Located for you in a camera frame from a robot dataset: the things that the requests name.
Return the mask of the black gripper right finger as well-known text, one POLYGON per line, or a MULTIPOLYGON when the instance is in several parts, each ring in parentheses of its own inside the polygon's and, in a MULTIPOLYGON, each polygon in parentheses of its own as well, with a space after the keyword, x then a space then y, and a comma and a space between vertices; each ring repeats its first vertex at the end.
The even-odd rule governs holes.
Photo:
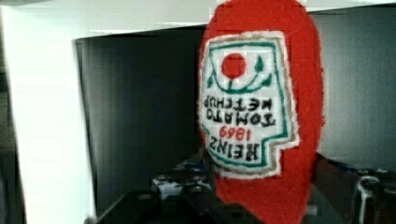
POLYGON ((396 224, 396 174, 317 154, 313 184, 346 224, 396 224))

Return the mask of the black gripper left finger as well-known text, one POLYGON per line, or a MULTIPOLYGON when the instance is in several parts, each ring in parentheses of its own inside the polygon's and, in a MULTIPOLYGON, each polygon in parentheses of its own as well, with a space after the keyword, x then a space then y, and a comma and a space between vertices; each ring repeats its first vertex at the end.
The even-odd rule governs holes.
POLYGON ((200 152, 155 176, 150 190, 121 196, 92 224, 263 224, 243 205, 217 196, 214 168, 200 152))

